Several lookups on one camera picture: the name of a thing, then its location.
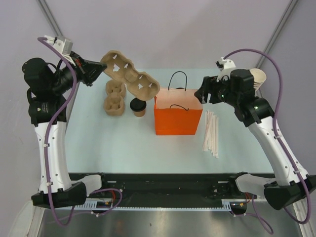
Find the orange paper bag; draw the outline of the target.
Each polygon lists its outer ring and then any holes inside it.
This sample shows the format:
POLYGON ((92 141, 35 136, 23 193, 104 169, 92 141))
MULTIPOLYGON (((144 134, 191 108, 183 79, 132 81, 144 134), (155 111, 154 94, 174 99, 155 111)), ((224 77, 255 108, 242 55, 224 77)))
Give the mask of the orange paper bag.
POLYGON ((154 122, 156 135, 195 135, 203 111, 195 97, 196 89, 161 88, 155 96, 154 122))

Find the single pulp cup carrier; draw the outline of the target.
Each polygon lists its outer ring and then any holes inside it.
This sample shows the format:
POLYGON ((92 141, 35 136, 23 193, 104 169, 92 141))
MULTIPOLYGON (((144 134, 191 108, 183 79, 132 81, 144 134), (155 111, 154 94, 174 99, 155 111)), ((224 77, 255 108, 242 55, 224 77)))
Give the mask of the single pulp cup carrier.
POLYGON ((149 101, 159 93, 159 82, 146 72, 137 71, 133 62, 120 51, 110 50, 100 62, 107 65, 104 70, 107 76, 123 82, 126 89, 139 100, 149 101))

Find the black coffee cup lid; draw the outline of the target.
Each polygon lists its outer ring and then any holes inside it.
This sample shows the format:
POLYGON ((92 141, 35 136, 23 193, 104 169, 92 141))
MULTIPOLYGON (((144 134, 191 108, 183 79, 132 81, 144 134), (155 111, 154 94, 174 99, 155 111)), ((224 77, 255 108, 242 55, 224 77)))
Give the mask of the black coffee cup lid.
POLYGON ((130 102, 130 108, 134 112, 141 112, 145 110, 146 106, 147 106, 146 101, 140 100, 138 98, 134 98, 130 102))

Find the stack of paper cups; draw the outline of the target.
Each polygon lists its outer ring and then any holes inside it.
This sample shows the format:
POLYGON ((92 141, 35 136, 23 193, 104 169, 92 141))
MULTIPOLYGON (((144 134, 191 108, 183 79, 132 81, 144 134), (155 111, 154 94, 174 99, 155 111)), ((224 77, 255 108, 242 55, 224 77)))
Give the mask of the stack of paper cups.
POLYGON ((260 86, 266 81, 267 76, 264 71, 258 68, 250 69, 251 74, 254 77, 253 87, 258 90, 260 86))

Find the single brown paper cup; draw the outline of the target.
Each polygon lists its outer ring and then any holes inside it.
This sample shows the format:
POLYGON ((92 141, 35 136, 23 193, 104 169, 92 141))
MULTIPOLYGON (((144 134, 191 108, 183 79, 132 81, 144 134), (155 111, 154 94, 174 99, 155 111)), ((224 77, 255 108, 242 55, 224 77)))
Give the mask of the single brown paper cup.
POLYGON ((142 109, 139 111, 133 111, 134 115, 138 118, 143 117, 146 113, 146 109, 142 109))

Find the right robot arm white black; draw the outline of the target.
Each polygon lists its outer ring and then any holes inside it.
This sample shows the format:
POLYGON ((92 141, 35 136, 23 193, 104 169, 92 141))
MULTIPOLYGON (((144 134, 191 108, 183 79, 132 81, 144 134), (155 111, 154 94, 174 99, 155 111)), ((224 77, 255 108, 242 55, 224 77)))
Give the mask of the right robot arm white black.
POLYGON ((206 76, 195 97, 201 104, 226 103, 235 110, 235 116, 255 136, 274 172, 269 179, 241 172, 231 177, 228 193, 239 198, 244 193, 264 197, 275 210, 306 198, 316 189, 316 177, 309 175, 295 158, 282 137, 276 115, 264 98, 257 97, 255 91, 266 80, 260 69, 227 69, 218 76, 206 76))

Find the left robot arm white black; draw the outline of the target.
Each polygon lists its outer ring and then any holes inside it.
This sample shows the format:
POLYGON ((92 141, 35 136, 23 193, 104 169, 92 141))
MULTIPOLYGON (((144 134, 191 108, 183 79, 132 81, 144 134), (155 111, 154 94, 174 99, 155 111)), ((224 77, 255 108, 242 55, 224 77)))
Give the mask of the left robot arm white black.
POLYGON ((92 86, 107 67, 105 63, 85 60, 75 52, 70 57, 70 68, 61 68, 58 63, 54 72, 41 58, 32 58, 22 66, 24 80, 29 85, 28 113, 39 143, 41 168, 39 191, 31 199, 35 206, 43 208, 82 205, 90 192, 102 198, 109 191, 109 185, 99 175, 90 177, 91 188, 86 181, 70 180, 64 141, 67 107, 63 94, 76 87, 73 75, 77 82, 92 86))

